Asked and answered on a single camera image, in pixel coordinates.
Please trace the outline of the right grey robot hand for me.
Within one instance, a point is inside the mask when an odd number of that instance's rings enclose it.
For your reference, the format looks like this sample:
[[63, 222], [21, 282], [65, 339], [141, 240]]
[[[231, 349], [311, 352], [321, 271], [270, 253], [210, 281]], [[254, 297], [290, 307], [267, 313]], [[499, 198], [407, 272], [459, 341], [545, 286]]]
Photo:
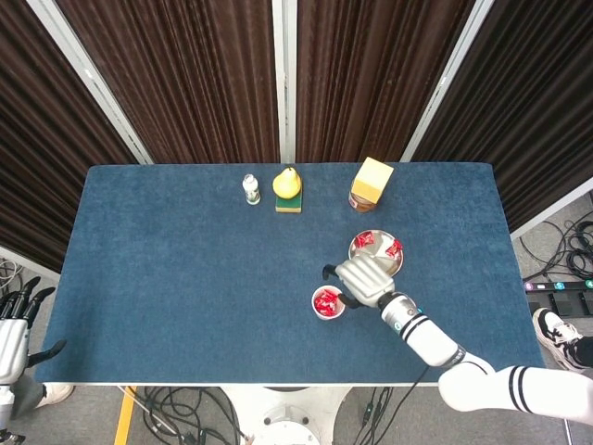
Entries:
[[361, 306], [377, 308], [380, 298], [396, 291], [392, 276], [367, 254], [360, 254], [339, 265], [326, 264], [322, 269], [322, 278], [328, 280], [331, 275], [348, 289], [348, 295], [339, 293], [337, 297], [350, 309]]

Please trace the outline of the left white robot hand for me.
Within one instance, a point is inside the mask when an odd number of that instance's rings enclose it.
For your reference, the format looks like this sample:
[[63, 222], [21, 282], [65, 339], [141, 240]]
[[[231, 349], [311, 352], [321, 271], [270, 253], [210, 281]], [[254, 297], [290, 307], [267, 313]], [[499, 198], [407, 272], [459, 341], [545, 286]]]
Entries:
[[25, 369], [51, 360], [67, 345], [60, 339], [50, 349], [29, 353], [30, 333], [42, 303], [55, 292], [53, 286], [43, 288], [34, 295], [41, 282], [39, 275], [27, 281], [20, 290], [1, 298], [1, 385], [14, 384]]

